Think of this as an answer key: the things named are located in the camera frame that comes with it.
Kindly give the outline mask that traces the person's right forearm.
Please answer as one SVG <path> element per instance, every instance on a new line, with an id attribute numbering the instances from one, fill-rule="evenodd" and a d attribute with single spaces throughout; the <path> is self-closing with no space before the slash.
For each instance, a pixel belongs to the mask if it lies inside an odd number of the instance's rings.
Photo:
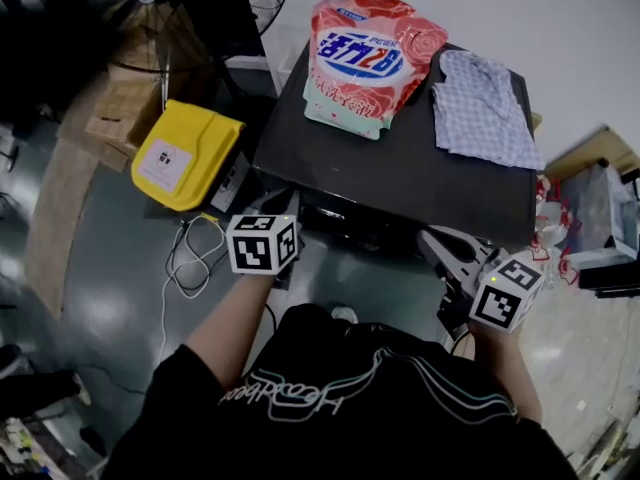
<path id="1" fill-rule="evenodd" d="M 471 320 L 468 328 L 474 338 L 475 361 L 501 382 L 521 417 L 541 424 L 542 405 L 520 348 L 523 326 L 508 333 Z"/>

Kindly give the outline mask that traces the black box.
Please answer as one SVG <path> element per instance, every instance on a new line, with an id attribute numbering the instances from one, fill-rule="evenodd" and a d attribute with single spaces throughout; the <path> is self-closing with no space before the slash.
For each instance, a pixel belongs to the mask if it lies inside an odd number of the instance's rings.
<path id="1" fill-rule="evenodd" d="M 632 262 L 582 270 L 578 286 L 598 299 L 640 298 L 640 251 Z"/>

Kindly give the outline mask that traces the bluish plastic bag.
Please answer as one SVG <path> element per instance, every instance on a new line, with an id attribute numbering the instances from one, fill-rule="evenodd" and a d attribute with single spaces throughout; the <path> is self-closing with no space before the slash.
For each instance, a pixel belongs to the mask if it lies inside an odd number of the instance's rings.
<path id="1" fill-rule="evenodd" d="M 585 268 L 589 262 L 627 263 L 640 249 L 638 204 L 618 171 L 599 162 L 561 183 L 574 222 L 566 246 L 571 260 Z"/>

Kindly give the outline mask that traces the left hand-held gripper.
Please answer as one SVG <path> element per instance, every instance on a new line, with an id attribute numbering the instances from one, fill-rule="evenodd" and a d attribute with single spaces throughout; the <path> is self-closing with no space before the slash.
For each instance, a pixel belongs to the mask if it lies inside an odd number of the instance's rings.
<path id="1" fill-rule="evenodd" d="M 290 206 L 290 215 L 285 213 Z M 255 215 L 234 215 L 226 229 L 231 270 L 277 275 L 299 254 L 300 192 L 273 190 L 256 200 Z"/>

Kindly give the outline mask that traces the wooden table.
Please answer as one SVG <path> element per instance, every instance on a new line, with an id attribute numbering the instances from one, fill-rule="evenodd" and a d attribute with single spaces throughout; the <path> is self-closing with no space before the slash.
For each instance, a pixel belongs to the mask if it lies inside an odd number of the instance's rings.
<path id="1" fill-rule="evenodd" d="M 565 180 L 601 161 L 620 174 L 640 169 L 640 156 L 612 128 L 604 126 L 552 161 L 544 174 L 549 179 Z"/>

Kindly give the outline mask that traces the flattened cardboard sheet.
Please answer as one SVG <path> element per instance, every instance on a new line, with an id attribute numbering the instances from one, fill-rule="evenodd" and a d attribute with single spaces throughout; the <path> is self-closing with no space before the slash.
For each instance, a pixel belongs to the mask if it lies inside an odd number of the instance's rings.
<path id="1" fill-rule="evenodd" d="M 53 318 L 63 314 L 69 257 L 97 159 L 60 139 L 45 170 L 25 251 L 25 277 Z"/>

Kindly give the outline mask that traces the person's left forearm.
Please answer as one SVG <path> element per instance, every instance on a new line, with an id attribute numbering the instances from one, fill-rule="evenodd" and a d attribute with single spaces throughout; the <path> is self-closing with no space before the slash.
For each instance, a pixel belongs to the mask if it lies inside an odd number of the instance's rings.
<path id="1" fill-rule="evenodd" d="M 273 275 L 238 278 L 186 341 L 225 390 L 241 379 L 274 281 Z"/>

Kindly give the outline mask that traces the checked cloth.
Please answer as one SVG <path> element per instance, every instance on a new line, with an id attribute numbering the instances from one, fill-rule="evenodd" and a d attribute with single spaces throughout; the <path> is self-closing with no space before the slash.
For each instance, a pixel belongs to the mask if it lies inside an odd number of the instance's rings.
<path id="1" fill-rule="evenodd" d="M 469 51 L 446 50 L 439 67 L 444 80 L 432 86 L 438 148 L 506 167 L 544 168 L 505 66 Z"/>

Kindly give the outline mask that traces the cardboard box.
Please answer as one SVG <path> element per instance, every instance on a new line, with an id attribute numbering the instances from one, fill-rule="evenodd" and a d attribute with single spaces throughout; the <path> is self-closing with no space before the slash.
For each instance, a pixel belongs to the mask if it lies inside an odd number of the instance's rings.
<path id="1" fill-rule="evenodd" d="M 94 157 L 110 169 L 123 172 L 129 164 L 129 157 L 112 145 L 85 132 L 84 127 L 69 120 L 63 120 L 57 136 Z"/>
<path id="2" fill-rule="evenodd" d="M 114 66 L 160 75 L 167 70 L 188 72 L 209 62 L 185 7 L 139 4 L 118 30 L 122 42 L 111 56 Z"/>
<path id="3" fill-rule="evenodd" d="M 85 131 L 134 155 L 162 111 L 161 81 L 129 70 L 113 69 L 99 91 Z"/>

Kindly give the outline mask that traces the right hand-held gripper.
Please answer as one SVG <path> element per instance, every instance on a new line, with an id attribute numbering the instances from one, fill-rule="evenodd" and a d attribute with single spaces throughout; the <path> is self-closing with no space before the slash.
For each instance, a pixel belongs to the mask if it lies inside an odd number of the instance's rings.
<path id="1" fill-rule="evenodd" d="M 465 263 L 484 262 L 489 248 L 475 237 L 445 226 L 428 226 L 417 235 L 420 251 L 435 266 L 451 274 L 463 274 Z M 469 321 L 505 333 L 513 333 L 525 319 L 544 281 L 541 268 L 524 253 L 484 266 L 470 284 L 474 294 L 461 285 L 442 299 L 437 316 L 451 337 L 461 337 Z"/>

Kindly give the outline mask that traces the black washing machine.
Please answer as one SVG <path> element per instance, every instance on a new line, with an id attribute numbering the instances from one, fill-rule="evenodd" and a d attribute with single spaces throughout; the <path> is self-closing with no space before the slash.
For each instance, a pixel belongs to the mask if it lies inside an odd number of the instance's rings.
<path id="1" fill-rule="evenodd" d="M 445 78 L 437 59 L 377 140 L 304 116 L 308 59 L 302 51 L 257 145 L 252 166 L 267 187 L 294 187 L 304 203 L 375 225 L 446 226 L 505 248 L 529 245 L 535 172 L 436 145 L 432 87 Z"/>

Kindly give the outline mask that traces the person's black printed t-shirt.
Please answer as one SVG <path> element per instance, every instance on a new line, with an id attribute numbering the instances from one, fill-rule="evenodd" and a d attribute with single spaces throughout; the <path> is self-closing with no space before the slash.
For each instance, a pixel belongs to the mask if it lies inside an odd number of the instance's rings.
<path id="1" fill-rule="evenodd" d="M 290 308 L 224 388 L 189 348 L 155 370 L 103 480 L 577 480 L 483 366 L 382 324 Z"/>

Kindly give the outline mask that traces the yellow-lidded waste bin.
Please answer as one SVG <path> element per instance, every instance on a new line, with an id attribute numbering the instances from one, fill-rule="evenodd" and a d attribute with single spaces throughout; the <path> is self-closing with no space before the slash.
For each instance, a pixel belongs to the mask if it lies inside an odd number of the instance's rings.
<path id="1" fill-rule="evenodd" d="M 168 100 L 131 167 L 134 185 L 163 206 L 200 206 L 246 124 L 196 105 Z"/>

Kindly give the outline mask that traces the clear plastic bag red print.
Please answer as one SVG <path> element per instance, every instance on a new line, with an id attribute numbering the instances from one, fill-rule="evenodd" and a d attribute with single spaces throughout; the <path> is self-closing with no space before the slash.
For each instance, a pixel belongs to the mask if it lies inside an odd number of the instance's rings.
<path id="1" fill-rule="evenodd" d="M 537 176 L 535 191 L 534 236 L 529 247 L 532 259 L 543 272 L 545 289 L 558 282 L 568 286 L 578 284 L 579 271 L 570 261 L 568 240 L 582 227 L 562 195 L 560 182 L 544 174 Z"/>

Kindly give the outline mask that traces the pink detergent pouch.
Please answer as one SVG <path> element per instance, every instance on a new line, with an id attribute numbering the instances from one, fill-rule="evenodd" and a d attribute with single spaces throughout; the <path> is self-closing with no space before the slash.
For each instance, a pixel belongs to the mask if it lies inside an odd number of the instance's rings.
<path id="1" fill-rule="evenodd" d="M 379 139 L 447 40 L 401 0 L 321 0 L 311 16 L 305 117 Z"/>

